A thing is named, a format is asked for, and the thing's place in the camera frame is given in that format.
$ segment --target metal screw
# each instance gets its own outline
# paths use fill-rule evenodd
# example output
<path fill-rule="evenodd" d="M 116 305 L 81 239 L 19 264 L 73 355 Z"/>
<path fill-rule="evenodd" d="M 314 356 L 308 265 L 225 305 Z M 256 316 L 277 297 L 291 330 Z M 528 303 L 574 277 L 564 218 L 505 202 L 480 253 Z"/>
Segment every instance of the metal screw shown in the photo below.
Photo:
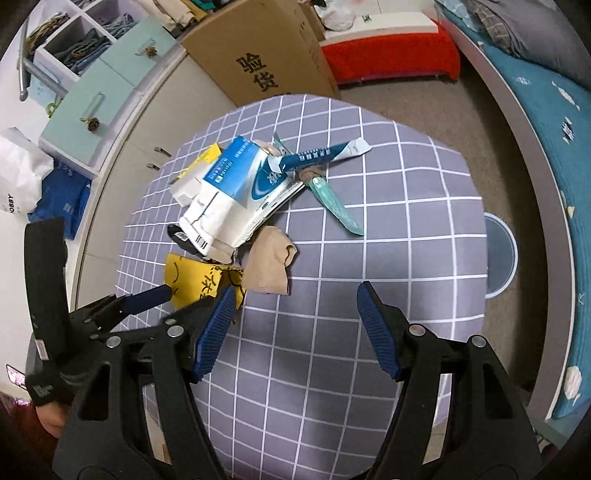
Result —
<path fill-rule="evenodd" d="M 121 344 L 121 337 L 113 335 L 112 337 L 107 338 L 106 344 L 109 348 L 115 348 Z"/>
<path fill-rule="evenodd" d="M 480 335 L 475 335 L 472 337 L 472 343 L 474 344 L 474 346 L 482 348 L 486 346 L 486 339 L 484 337 L 481 337 Z"/>
<path fill-rule="evenodd" d="M 415 323 L 414 325 L 408 327 L 408 331 L 411 335 L 414 335 L 415 337 L 422 337 L 423 335 L 425 335 L 426 330 L 424 326 Z"/>
<path fill-rule="evenodd" d="M 173 325 L 166 333 L 168 333 L 168 336 L 172 338 L 180 337 L 184 333 L 184 328 L 180 325 Z"/>

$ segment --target light blue drawer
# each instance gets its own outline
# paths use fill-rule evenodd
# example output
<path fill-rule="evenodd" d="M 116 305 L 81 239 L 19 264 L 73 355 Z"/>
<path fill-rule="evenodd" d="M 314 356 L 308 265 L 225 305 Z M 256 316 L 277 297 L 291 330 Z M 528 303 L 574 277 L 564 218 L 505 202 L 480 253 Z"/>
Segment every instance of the light blue drawer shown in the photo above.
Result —
<path fill-rule="evenodd" d="M 175 43 L 176 40 L 154 17 L 147 17 L 117 40 L 100 59 L 137 87 Z M 148 47 L 156 49 L 157 53 L 152 58 L 146 55 Z"/>
<path fill-rule="evenodd" d="M 89 165 L 96 147 L 109 130 L 134 87 L 100 60 L 76 82 L 49 120 L 41 136 L 50 144 Z M 90 132 L 81 118 L 90 114 L 100 122 Z"/>

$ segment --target table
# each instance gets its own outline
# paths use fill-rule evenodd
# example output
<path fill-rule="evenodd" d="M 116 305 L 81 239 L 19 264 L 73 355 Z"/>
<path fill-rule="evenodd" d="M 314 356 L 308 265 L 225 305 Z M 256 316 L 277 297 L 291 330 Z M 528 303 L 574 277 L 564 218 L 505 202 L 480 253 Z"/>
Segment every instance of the table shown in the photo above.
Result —
<path fill-rule="evenodd" d="M 385 303 L 439 336 L 465 341 L 482 327 L 483 205 L 459 153 L 338 100 L 286 95 L 235 110 L 184 144 L 150 184 L 126 227 L 116 293 L 161 284 L 167 254 L 182 254 L 165 233 L 181 214 L 167 191 L 171 177 L 214 142 L 227 146 L 237 135 L 270 141 L 275 130 L 291 151 L 357 137 L 372 145 L 327 172 L 366 235 L 349 233 L 308 190 L 277 212 L 269 222 L 298 248 L 291 294 L 249 292 L 212 373 L 193 392 L 229 475 L 350 478 L 375 459 L 399 392 L 362 328 L 358 284 L 371 280 Z M 172 311 L 166 304 L 122 327 L 155 325 Z M 156 415 L 153 389 L 147 398 Z M 435 423 L 447 415 L 449 398 L 450 381 L 442 378 Z"/>

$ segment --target white plastic bag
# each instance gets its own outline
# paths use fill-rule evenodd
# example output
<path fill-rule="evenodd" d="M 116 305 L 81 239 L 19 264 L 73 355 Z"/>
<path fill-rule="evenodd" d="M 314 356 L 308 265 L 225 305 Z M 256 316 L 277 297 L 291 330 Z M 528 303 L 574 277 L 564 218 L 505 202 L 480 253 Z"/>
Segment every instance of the white plastic bag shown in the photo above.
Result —
<path fill-rule="evenodd" d="M 0 210 L 27 216 L 41 198 L 41 181 L 53 170 L 53 158 L 18 128 L 0 132 Z"/>
<path fill-rule="evenodd" d="M 329 30 L 343 32 L 353 26 L 355 14 L 337 0 L 326 0 L 326 8 L 314 6 L 322 24 Z"/>

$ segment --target white cabinet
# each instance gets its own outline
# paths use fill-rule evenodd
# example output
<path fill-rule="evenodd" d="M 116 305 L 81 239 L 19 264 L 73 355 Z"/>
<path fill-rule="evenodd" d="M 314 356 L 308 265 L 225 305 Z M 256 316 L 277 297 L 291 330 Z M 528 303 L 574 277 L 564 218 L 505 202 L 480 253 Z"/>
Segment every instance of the white cabinet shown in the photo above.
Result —
<path fill-rule="evenodd" d="M 148 184 L 158 176 L 157 171 L 147 167 L 149 163 L 144 152 L 125 142 L 100 196 L 86 253 L 119 263 L 125 225 L 138 210 L 139 199 Z"/>
<path fill-rule="evenodd" d="M 104 179 L 96 209 L 89 213 L 92 220 L 86 243 L 81 247 L 84 257 L 74 288 L 77 308 L 115 290 L 125 225 L 138 210 L 148 184 L 158 176 L 158 171 L 147 165 L 162 166 L 169 160 L 154 147 L 175 155 L 183 143 L 210 121 L 235 108 L 191 57 L 181 61 L 164 81 L 131 133 L 122 140 L 124 144 Z"/>
<path fill-rule="evenodd" d="M 168 157 L 154 148 L 162 148 L 174 156 L 181 145 L 211 120 L 235 108 L 210 76 L 187 56 L 160 87 L 129 135 L 128 142 L 161 166 Z"/>
<path fill-rule="evenodd" d="M 76 304 L 83 307 L 115 292 L 119 264 L 106 258 L 84 254 Z"/>

